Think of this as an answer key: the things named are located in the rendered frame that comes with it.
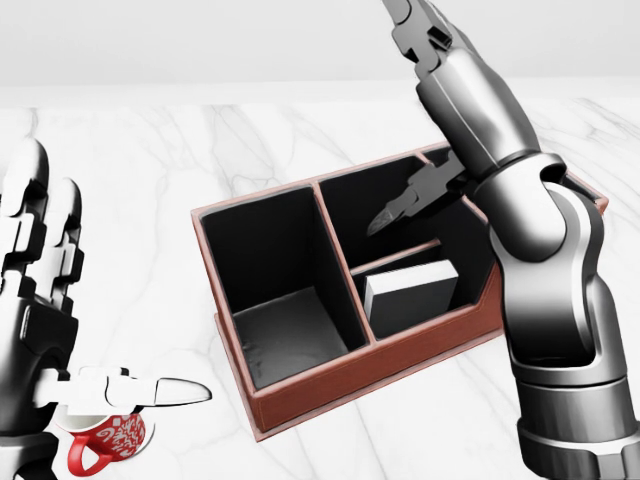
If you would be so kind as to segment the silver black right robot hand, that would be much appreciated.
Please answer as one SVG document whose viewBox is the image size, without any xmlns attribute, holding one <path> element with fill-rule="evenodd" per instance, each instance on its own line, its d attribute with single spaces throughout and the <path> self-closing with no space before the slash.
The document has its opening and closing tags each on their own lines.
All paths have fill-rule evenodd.
<svg viewBox="0 0 640 480">
<path fill-rule="evenodd" d="M 539 153 L 540 145 L 520 103 L 482 59 L 469 38 L 430 0 L 382 0 L 394 24 L 392 37 L 412 61 L 419 100 L 446 137 L 451 152 L 408 181 L 368 227 L 375 234 L 395 220 L 435 209 L 476 183 L 476 199 L 503 243 L 535 256 L 543 229 L 533 201 L 546 191 L 540 180 L 511 186 L 508 164 Z"/>
</svg>

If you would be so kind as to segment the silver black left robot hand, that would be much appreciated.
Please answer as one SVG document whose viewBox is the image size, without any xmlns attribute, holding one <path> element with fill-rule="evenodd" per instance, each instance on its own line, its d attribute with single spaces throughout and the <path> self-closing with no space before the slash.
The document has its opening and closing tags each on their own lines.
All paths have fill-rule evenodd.
<svg viewBox="0 0 640 480">
<path fill-rule="evenodd" d="M 137 379 L 121 368 L 70 376 L 79 322 L 67 290 L 84 261 L 82 199 L 69 178 L 48 183 L 46 150 L 23 140 L 0 190 L 0 436 L 43 431 L 59 404 L 113 415 L 210 400 L 197 382 Z"/>
</svg>

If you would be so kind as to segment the black book with white pages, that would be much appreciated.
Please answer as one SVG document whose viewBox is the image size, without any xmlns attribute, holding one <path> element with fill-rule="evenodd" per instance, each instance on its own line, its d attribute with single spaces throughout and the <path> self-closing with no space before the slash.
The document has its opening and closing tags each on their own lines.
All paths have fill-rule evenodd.
<svg viewBox="0 0 640 480">
<path fill-rule="evenodd" d="M 367 276 L 364 309 L 371 328 L 382 337 L 445 313 L 457 280 L 449 260 Z"/>
</svg>

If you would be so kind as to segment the red-brown desk caddy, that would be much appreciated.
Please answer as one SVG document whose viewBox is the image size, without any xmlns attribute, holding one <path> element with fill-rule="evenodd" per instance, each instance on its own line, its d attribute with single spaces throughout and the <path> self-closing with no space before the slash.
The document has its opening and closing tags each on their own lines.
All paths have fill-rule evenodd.
<svg viewBox="0 0 640 480">
<path fill-rule="evenodd" d="M 447 153 L 430 145 L 192 212 L 257 440 L 501 334 L 500 271 L 468 199 L 366 233 L 411 175 Z M 366 277 L 437 260 L 459 274 L 445 312 L 377 333 L 364 312 Z"/>
</svg>

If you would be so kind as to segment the red mug with white pattern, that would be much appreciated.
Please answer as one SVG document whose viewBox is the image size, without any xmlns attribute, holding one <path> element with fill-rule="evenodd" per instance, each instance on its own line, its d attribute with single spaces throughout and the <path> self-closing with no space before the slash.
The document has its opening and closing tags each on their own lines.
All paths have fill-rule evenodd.
<svg viewBox="0 0 640 480">
<path fill-rule="evenodd" d="M 77 477 L 89 477 L 109 464 L 134 456 L 147 438 L 139 413 L 128 415 L 71 415 L 60 407 L 54 421 L 73 436 L 67 466 Z"/>
</svg>

